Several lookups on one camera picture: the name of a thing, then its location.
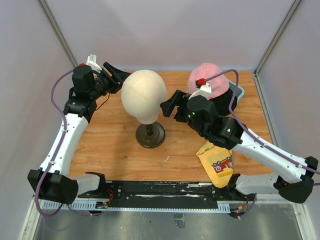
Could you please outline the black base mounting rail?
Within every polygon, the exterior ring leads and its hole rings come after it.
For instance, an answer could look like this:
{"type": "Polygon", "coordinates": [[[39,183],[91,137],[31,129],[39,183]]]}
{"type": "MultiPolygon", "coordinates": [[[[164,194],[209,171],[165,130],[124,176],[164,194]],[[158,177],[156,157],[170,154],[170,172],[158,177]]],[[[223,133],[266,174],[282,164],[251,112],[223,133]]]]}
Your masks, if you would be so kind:
{"type": "Polygon", "coordinates": [[[219,201],[246,202],[254,199],[252,193],[244,195],[229,187],[217,188],[211,182],[200,181],[113,180],[107,181],[105,186],[103,193],[88,191],[77,197],[102,201],[113,194],[114,202],[129,202],[130,205],[151,202],[153,207],[190,207],[191,204],[208,207],[219,201]]]}

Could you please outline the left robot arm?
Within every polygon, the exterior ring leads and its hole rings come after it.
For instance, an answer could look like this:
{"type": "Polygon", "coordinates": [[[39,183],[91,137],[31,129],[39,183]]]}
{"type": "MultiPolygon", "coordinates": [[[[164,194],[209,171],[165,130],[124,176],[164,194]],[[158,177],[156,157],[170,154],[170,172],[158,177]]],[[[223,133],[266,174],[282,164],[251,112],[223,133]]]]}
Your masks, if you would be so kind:
{"type": "Polygon", "coordinates": [[[78,142],[97,109],[97,99],[116,94],[130,76],[108,62],[103,67],[81,64],[69,72],[72,87],[63,109],[54,102],[62,122],[54,143],[38,169],[31,169],[27,180],[35,196],[41,200],[70,205],[78,195],[90,192],[96,198],[107,193],[102,173],[86,172],[69,177],[70,165],[78,142]]]}

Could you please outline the black baseball cap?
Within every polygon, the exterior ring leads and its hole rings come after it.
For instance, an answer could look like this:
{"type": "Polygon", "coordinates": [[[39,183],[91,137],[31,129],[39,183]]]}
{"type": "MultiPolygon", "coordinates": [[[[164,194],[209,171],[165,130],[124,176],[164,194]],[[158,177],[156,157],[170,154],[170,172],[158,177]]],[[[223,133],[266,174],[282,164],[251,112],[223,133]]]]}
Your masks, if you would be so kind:
{"type": "Polygon", "coordinates": [[[214,103],[217,113],[220,116],[227,116],[230,114],[229,104],[233,96],[233,91],[229,88],[225,93],[209,100],[214,103]]]}

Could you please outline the cream mannequin head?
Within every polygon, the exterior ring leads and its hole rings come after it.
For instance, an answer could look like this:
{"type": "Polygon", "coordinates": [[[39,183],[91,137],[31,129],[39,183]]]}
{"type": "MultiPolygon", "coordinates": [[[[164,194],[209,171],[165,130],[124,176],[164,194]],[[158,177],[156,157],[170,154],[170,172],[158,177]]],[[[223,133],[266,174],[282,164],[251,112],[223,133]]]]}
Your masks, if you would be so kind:
{"type": "Polygon", "coordinates": [[[167,96],[162,77],[155,71],[146,69],[130,74],[121,89],[121,102],[125,111],[144,125],[157,121],[160,104],[167,96]]]}

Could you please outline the yellow printed cloth hat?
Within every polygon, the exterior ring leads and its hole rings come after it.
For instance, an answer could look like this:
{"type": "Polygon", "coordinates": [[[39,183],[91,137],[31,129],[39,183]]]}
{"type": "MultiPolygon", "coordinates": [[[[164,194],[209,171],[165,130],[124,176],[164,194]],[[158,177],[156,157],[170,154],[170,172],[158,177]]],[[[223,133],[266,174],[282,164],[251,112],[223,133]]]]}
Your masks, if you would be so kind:
{"type": "Polygon", "coordinates": [[[196,156],[213,185],[219,189],[226,187],[234,174],[232,151],[207,141],[196,156]]]}

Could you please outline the light teal plastic bin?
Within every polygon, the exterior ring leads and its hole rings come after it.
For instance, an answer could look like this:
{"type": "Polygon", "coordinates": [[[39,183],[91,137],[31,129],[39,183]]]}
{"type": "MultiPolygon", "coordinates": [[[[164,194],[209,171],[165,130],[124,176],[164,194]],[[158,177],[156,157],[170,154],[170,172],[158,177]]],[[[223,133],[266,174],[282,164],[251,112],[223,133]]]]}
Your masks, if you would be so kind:
{"type": "Polygon", "coordinates": [[[233,93],[235,93],[236,101],[239,102],[244,96],[245,90],[239,84],[236,85],[236,83],[231,80],[228,81],[228,84],[228,90],[226,91],[227,102],[230,103],[233,93]]]}

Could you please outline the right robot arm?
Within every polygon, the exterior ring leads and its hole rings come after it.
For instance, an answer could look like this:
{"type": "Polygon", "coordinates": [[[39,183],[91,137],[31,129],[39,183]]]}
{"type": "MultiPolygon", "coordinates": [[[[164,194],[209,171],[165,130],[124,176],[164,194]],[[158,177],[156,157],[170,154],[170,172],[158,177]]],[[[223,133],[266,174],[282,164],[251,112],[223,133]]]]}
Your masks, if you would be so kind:
{"type": "Polygon", "coordinates": [[[269,174],[232,174],[226,187],[230,199],[279,194],[288,201],[302,204],[311,195],[319,162],[316,158],[294,156],[259,137],[235,118],[219,116],[214,102],[201,95],[190,96],[177,90],[160,107],[165,117],[176,109],[176,121],[188,124],[215,146],[246,155],[272,169],[269,174]]]}

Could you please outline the pink sport baseball cap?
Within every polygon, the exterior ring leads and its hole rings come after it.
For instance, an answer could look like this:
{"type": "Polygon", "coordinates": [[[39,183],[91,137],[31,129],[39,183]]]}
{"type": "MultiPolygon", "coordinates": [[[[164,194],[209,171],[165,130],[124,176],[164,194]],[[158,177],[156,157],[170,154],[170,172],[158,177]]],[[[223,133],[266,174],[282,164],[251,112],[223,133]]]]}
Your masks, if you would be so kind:
{"type": "MultiPolygon", "coordinates": [[[[221,72],[222,70],[216,64],[202,63],[190,73],[187,82],[187,93],[193,94],[197,90],[196,80],[207,79],[221,72]]],[[[229,80],[224,75],[213,78],[208,83],[211,87],[211,94],[207,97],[208,100],[223,95],[230,88],[229,80]]]]}

